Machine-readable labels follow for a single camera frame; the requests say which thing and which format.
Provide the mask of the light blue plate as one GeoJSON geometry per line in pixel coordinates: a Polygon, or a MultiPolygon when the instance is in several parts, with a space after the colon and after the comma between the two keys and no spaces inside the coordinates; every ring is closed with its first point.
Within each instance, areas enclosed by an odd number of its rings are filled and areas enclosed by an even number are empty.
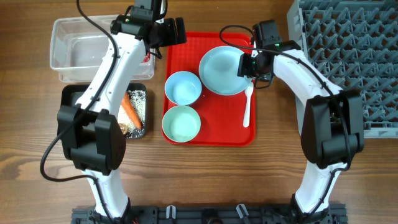
{"type": "Polygon", "coordinates": [[[243,53],[231,46],[209,50],[200,61],[201,82],[218,95],[231,96],[244,91],[251,79],[238,76],[239,61],[243,53]]]}

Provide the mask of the orange carrot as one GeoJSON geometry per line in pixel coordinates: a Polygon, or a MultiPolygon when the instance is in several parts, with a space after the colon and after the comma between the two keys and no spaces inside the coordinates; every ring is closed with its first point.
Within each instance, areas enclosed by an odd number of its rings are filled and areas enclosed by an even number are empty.
{"type": "Polygon", "coordinates": [[[130,98],[129,98],[129,95],[128,95],[127,92],[124,93],[124,96],[123,96],[123,99],[122,99],[122,102],[121,102],[121,106],[125,110],[125,112],[126,112],[127,116],[129,117],[129,119],[133,122],[135,127],[137,129],[142,129],[141,120],[138,117],[138,115],[136,114],[136,112],[135,112],[135,110],[134,110],[134,108],[133,108],[133,106],[131,104],[131,101],[130,101],[130,98]]]}

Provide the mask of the white rice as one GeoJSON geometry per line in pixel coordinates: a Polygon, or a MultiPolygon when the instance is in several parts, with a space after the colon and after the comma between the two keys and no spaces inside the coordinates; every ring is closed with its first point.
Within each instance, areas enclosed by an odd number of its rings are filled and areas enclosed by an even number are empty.
{"type": "Polygon", "coordinates": [[[145,134],[146,121],[146,92],[144,90],[127,91],[131,104],[141,120],[142,129],[137,129],[133,122],[127,116],[122,106],[119,108],[118,123],[126,124],[129,127],[129,132],[124,135],[126,139],[139,139],[145,134]]]}

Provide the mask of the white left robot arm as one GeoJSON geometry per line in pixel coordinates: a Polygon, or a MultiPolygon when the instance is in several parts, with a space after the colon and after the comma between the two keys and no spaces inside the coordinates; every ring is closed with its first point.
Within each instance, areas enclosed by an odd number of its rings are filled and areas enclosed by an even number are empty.
{"type": "Polygon", "coordinates": [[[130,209],[119,166],[126,140],[117,115],[132,73],[150,49],[184,44],[183,18],[155,19],[119,15],[106,33],[109,49],[93,81],[73,106],[58,112],[58,136],[66,159],[81,170],[96,200],[95,217],[105,223],[124,223],[130,209]]]}

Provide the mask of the white plastic spoon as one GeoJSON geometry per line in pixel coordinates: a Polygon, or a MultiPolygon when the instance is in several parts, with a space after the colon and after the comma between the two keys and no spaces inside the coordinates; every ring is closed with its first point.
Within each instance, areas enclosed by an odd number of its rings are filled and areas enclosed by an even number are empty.
{"type": "Polygon", "coordinates": [[[250,123],[250,113],[251,113],[251,97],[254,92],[254,84],[250,82],[248,87],[245,89],[244,93],[246,95],[246,107],[243,118],[243,126],[247,128],[250,123]]]}

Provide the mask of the red snack wrapper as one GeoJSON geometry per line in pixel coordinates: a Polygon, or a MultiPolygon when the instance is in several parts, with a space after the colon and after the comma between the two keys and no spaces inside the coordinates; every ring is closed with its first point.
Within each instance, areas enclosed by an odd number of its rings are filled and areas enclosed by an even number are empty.
{"type": "Polygon", "coordinates": [[[148,54],[145,56],[145,58],[144,58],[144,60],[143,60],[143,63],[147,63],[147,62],[149,62],[149,60],[150,60],[150,53],[148,53],[148,54]]]}

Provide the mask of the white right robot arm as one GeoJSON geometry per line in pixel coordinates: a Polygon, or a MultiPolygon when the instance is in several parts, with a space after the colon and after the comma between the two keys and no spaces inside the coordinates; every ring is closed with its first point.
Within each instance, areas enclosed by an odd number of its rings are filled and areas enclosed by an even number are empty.
{"type": "Polygon", "coordinates": [[[238,76],[267,83],[277,77],[294,92],[307,166],[293,205],[301,220],[323,215],[338,175],[364,148],[361,96],[329,81],[295,41],[282,42],[275,21],[262,21],[250,32],[252,53],[241,56],[238,76]]]}

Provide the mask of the mint green bowl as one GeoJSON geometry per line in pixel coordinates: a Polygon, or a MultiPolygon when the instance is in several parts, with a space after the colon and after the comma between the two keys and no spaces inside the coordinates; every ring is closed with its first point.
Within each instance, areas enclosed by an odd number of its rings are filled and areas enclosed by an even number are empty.
{"type": "Polygon", "coordinates": [[[201,119],[189,106],[174,106],[164,114],[162,129],[173,142],[189,142],[200,132],[201,119]]]}

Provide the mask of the light blue bowl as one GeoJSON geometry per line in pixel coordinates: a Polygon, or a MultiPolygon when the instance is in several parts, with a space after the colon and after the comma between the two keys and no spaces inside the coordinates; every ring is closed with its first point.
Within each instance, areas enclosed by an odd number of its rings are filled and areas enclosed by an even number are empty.
{"type": "Polygon", "coordinates": [[[165,95],[176,105],[191,105],[202,92],[201,80],[192,72],[175,72],[165,82],[165,95]]]}

